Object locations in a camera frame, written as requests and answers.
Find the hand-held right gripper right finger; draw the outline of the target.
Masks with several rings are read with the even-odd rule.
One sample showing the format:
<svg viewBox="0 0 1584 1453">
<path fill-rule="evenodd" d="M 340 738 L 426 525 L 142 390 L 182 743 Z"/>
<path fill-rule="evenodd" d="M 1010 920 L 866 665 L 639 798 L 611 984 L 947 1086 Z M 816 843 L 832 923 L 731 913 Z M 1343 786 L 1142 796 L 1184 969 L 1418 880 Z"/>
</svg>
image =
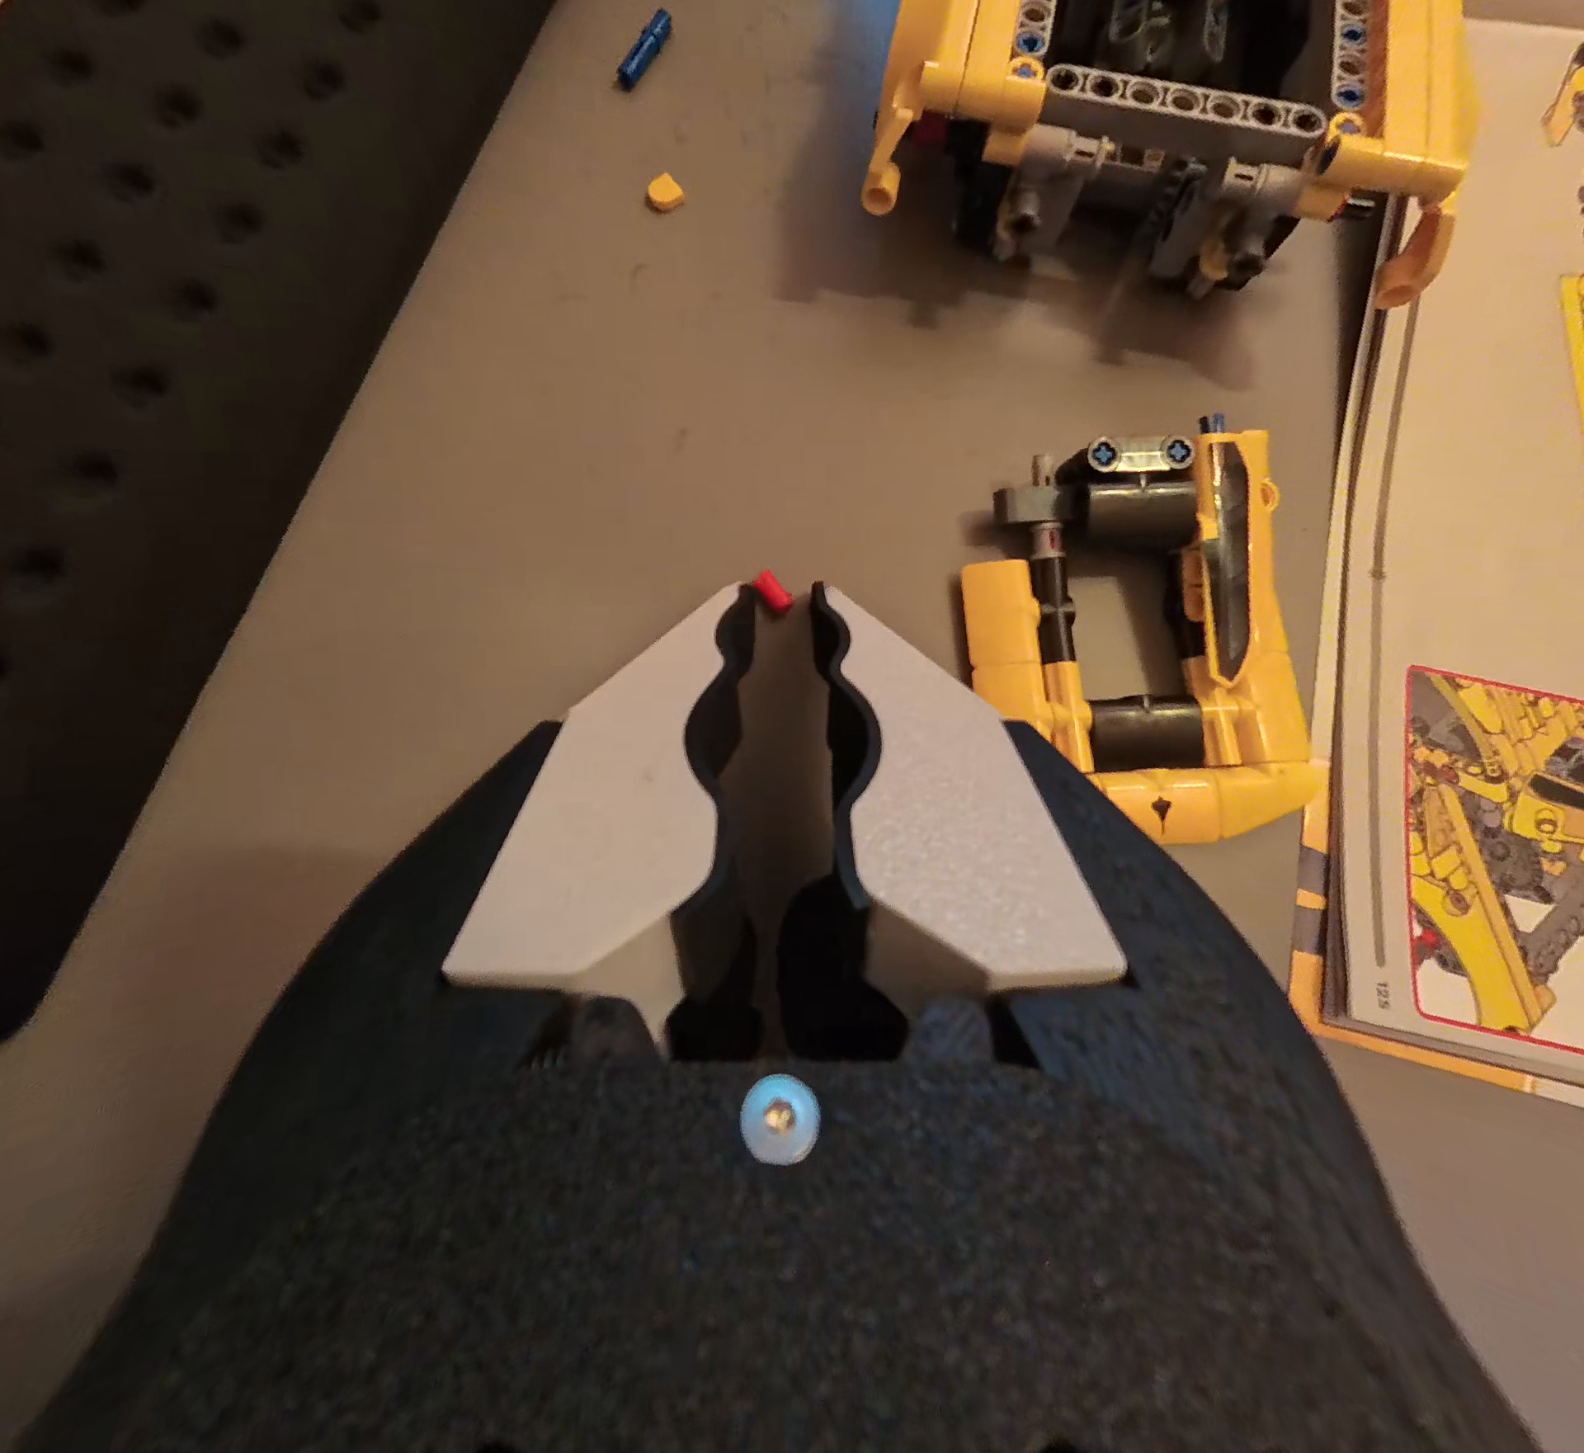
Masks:
<svg viewBox="0 0 1584 1453">
<path fill-rule="evenodd" d="M 829 583 L 809 622 L 864 981 L 906 1016 L 1122 983 L 1120 941 L 1000 713 Z"/>
</svg>

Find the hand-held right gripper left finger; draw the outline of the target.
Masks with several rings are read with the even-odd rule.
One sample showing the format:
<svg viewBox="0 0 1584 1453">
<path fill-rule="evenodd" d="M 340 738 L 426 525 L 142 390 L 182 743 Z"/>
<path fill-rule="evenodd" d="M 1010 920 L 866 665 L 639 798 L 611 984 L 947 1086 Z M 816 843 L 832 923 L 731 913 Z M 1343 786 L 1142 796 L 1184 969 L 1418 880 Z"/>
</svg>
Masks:
<svg viewBox="0 0 1584 1453">
<path fill-rule="evenodd" d="M 619 1001 L 651 1036 L 724 988 L 744 926 L 723 780 L 758 615 L 726 587 L 555 725 L 446 983 Z"/>
</svg>

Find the yellow brick subassembly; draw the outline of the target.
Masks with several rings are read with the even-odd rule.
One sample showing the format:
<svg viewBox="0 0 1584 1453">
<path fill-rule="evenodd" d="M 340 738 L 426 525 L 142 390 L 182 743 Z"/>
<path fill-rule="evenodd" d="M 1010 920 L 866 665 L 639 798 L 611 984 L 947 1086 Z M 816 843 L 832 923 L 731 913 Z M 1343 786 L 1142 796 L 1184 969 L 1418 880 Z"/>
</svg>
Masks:
<svg viewBox="0 0 1584 1453">
<path fill-rule="evenodd" d="M 1002 718 L 1034 728 L 1140 831 L 1164 846 L 1208 846 L 1307 810 L 1322 786 L 1308 720 L 1307 755 L 1263 768 L 1212 768 L 1202 713 L 1184 677 L 1198 627 L 1184 612 L 1182 558 L 1197 538 L 1195 435 L 1100 435 L 1059 460 L 1039 453 L 1027 485 L 995 493 L 1000 532 L 1024 558 L 961 573 L 972 688 Z M 1182 690 L 1102 700 L 1077 648 L 1072 548 L 1129 553 L 1167 568 L 1165 623 Z"/>
</svg>

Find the yellow brick car model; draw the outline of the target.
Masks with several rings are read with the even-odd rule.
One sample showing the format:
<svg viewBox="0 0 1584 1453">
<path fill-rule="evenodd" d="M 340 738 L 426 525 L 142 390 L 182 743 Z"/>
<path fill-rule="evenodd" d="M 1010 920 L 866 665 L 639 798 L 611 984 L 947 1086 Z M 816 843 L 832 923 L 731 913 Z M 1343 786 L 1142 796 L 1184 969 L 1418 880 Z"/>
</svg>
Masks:
<svg viewBox="0 0 1584 1453">
<path fill-rule="evenodd" d="M 1307 220 L 1405 202 L 1390 312 L 1450 254 L 1476 124 L 1465 0 L 901 0 L 862 202 L 896 209 L 929 129 L 969 249 L 1029 259 L 1099 209 L 1193 299 L 1257 280 Z"/>
</svg>

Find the grey desk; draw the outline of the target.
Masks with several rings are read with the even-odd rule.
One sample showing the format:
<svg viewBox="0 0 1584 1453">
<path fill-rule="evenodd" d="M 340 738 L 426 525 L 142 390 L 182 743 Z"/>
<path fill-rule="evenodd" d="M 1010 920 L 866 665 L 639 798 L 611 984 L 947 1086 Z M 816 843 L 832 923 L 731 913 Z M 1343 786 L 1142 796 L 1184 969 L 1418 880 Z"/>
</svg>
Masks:
<svg viewBox="0 0 1584 1453">
<path fill-rule="evenodd" d="M 1297 677 L 1378 215 L 1247 292 L 959 250 L 861 209 L 899 0 L 558 0 L 30 1026 L 4 1048 L 4 1444 L 130 1282 L 267 1011 L 533 725 L 704 597 L 831 582 L 957 672 L 959 570 L 1032 453 L 1268 429 Z M 674 34 L 624 96 L 656 9 Z M 671 174 L 686 204 L 656 215 Z"/>
</svg>

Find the open instruction booklet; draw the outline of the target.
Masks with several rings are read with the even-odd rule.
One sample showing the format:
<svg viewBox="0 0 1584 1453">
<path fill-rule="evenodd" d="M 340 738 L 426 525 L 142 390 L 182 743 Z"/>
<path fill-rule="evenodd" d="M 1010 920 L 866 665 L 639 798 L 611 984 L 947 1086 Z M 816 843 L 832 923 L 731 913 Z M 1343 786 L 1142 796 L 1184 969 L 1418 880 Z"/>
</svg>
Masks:
<svg viewBox="0 0 1584 1453">
<path fill-rule="evenodd" d="M 1583 1104 L 1581 29 L 1476 19 L 1448 264 L 1343 419 L 1290 1001 Z"/>
</svg>

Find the black studded mat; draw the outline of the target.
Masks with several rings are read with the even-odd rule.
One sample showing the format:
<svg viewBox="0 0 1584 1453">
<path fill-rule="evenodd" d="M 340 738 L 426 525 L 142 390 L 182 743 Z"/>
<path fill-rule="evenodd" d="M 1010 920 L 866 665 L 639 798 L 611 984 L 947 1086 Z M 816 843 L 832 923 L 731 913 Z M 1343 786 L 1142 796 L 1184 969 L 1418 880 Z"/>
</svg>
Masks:
<svg viewBox="0 0 1584 1453">
<path fill-rule="evenodd" d="M 27 1028 L 556 0 L 7 0 L 2 1031 Z"/>
</svg>

